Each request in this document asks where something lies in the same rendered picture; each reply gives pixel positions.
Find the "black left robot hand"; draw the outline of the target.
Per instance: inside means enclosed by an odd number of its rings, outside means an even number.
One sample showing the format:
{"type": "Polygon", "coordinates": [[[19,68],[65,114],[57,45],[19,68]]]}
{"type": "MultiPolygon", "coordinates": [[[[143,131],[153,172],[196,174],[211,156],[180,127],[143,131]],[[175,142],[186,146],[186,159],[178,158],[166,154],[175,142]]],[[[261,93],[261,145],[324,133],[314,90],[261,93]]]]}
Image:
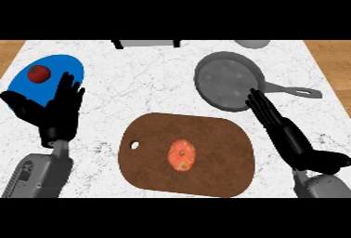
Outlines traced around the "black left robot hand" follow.
{"type": "Polygon", "coordinates": [[[7,90],[0,94],[16,117],[38,127],[44,148],[50,149],[57,140],[71,141],[75,138],[84,93],[81,84],[73,82],[73,75],[63,73],[54,98],[45,107],[13,91],[7,90]]]}

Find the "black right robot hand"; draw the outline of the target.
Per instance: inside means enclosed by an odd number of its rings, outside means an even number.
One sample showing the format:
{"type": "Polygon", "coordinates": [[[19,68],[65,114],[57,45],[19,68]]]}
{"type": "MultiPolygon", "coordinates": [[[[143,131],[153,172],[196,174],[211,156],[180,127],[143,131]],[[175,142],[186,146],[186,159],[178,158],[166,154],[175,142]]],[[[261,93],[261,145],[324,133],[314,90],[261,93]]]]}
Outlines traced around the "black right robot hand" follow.
{"type": "Polygon", "coordinates": [[[295,123],[281,116],[264,93],[250,89],[246,106],[250,108],[271,139],[274,148],[293,170],[311,170],[327,175],[351,166],[351,158],[339,152],[317,151],[295,123]]]}

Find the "brown wooden cutting board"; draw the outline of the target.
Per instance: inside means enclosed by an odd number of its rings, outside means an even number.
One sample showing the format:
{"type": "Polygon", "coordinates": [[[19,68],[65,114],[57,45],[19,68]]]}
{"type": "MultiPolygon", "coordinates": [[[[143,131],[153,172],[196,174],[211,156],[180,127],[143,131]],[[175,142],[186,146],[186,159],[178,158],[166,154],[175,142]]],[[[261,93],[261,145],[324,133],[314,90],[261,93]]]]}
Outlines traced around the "brown wooden cutting board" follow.
{"type": "Polygon", "coordinates": [[[128,125],[118,163],[127,182],[140,189],[233,197],[248,188],[255,172],[252,145],[228,120],[147,113],[128,125]],[[194,164],[177,171],[166,160],[171,142],[194,146],[194,164]]]}

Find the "grey frying pan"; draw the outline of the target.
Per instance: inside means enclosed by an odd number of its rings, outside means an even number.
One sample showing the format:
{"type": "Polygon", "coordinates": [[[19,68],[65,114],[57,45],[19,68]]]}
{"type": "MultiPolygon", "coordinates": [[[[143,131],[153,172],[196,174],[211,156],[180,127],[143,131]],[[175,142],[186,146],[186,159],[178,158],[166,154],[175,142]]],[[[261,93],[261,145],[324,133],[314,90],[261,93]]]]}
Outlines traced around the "grey frying pan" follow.
{"type": "Polygon", "coordinates": [[[225,112],[242,112],[248,109],[245,101],[250,88],[262,93],[287,93],[304,98],[321,98],[321,92],[315,89],[268,83],[255,62],[246,56],[227,51],[211,53],[200,59],[193,81],[203,100],[225,112]]]}

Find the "blue oval plate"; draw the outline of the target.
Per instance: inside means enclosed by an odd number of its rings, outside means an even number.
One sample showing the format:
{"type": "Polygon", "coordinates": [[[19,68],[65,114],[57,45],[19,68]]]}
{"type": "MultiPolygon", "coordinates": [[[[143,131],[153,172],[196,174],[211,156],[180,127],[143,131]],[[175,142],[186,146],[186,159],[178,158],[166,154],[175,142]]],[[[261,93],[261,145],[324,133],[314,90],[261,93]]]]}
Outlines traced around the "blue oval plate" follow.
{"type": "Polygon", "coordinates": [[[75,57],[65,54],[43,57],[16,74],[10,81],[9,91],[14,91],[23,95],[26,99],[31,99],[45,107],[54,97],[63,72],[68,72],[73,76],[73,82],[82,83],[84,65],[75,57]],[[50,79],[43,84],[34,84],[28,79],[29,67],[34,65],[43,65],[50,70],[50,79]]]}

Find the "red tomato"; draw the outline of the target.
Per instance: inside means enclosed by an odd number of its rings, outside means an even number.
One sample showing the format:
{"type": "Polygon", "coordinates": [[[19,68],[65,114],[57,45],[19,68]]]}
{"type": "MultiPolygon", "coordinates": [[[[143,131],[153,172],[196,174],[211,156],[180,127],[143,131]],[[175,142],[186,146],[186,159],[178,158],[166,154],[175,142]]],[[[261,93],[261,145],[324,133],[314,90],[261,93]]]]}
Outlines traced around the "red tomato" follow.
{"type": "Polygon", "coordinates": [[[50,70],[43,65],[29,67],[28,79],[34,84],[43,84],[50,79],[50,70]]]}

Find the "grey appliance with black legs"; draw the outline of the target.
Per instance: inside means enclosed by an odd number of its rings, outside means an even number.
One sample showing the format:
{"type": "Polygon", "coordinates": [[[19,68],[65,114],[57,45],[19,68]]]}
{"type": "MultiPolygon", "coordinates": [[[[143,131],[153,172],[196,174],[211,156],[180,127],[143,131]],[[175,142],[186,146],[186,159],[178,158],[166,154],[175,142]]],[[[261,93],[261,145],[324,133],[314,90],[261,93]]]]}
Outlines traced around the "grey appliance with black legs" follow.
{"type": "Polygon", "coordinates": [[[178,47],[180,40],[112,40],[116,49],[134,46],[172,46],[178,47]]]}

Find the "grey round object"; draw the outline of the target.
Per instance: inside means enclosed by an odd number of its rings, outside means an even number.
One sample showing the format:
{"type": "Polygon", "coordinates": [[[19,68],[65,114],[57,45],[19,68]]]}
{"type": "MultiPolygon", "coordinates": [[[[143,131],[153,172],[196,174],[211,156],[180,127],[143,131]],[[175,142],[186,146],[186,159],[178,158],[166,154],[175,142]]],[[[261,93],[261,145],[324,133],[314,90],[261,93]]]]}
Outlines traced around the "grey round object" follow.
{"type": "Polygon", "coordinates": [[[270,41],[268,40],[236,40],[236,43],[245,48],[259,49],[268,45],[270,41]]]}

